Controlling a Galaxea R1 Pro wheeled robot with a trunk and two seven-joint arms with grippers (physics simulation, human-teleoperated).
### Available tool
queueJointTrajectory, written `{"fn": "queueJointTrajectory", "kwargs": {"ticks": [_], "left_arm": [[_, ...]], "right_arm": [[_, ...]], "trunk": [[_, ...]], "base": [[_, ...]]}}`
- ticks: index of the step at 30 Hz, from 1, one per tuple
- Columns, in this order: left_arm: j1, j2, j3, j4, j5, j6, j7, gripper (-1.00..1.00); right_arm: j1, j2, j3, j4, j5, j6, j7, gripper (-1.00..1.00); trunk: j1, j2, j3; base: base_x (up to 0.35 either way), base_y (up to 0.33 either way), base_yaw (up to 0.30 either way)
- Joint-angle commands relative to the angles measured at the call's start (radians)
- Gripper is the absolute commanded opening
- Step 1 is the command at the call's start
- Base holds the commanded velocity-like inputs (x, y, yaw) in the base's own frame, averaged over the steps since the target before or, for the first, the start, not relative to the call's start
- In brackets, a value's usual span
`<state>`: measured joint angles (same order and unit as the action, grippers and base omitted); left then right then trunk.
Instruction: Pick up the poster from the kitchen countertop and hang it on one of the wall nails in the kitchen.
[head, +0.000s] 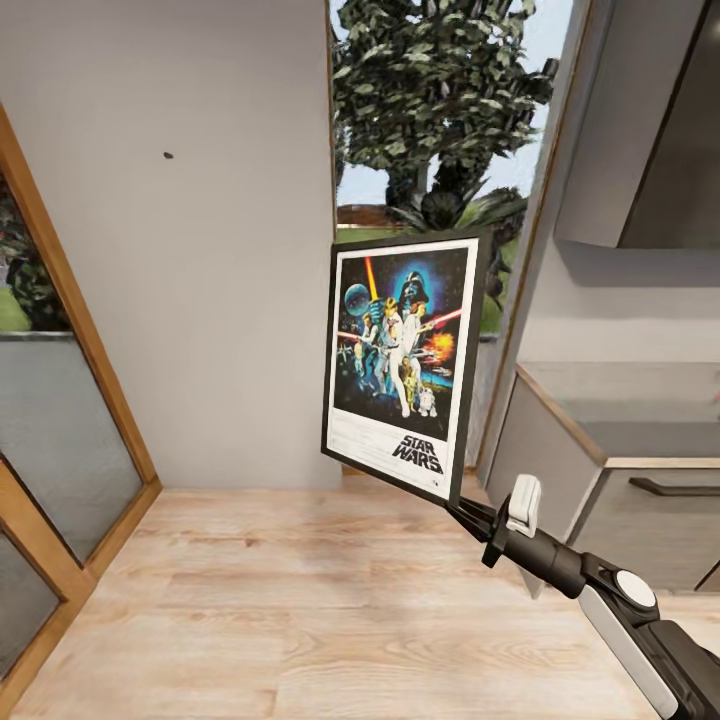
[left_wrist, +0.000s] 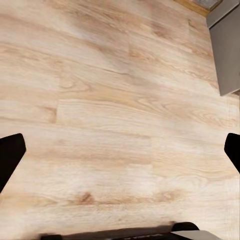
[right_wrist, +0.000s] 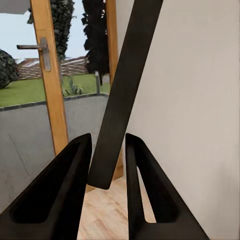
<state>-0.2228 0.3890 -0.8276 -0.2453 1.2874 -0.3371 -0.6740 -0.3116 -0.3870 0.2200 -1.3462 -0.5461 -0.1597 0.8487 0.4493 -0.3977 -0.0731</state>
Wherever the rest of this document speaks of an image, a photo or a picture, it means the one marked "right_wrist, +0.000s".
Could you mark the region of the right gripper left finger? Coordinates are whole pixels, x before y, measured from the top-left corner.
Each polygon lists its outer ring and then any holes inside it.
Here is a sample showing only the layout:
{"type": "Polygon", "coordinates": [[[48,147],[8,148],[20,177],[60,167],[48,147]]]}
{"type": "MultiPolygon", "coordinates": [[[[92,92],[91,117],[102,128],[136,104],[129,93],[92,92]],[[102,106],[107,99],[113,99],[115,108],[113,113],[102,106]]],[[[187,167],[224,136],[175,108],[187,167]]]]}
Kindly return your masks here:
{"type": "Polygon", "coordinates": [[[92,137],[73,139],[0,214],[0,240],[77,240],[92,137]]]}

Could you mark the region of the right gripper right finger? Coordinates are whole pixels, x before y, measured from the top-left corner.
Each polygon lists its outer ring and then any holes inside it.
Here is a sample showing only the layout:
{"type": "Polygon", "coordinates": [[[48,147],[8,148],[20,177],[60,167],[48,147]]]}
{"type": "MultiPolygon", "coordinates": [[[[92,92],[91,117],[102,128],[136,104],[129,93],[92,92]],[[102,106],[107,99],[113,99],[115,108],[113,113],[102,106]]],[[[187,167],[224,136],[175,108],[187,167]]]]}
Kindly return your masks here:
{"type": "Polygon", "coordinates": [[[210,240],[145,142],[125,134],[129,240],[210,240]],[[145,220],[138,170],[156,219],[145,220]]]}

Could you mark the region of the poster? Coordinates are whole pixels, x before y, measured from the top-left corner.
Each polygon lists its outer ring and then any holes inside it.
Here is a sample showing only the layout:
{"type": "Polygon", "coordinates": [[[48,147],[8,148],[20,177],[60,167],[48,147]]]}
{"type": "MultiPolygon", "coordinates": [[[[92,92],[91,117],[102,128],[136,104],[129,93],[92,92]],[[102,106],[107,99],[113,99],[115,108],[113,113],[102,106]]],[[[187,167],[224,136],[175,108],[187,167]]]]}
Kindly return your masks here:
{"type": "Polygon", "coordinates": [[[134,0],[86,184],[109,190],[164,0],[134,0]]]}

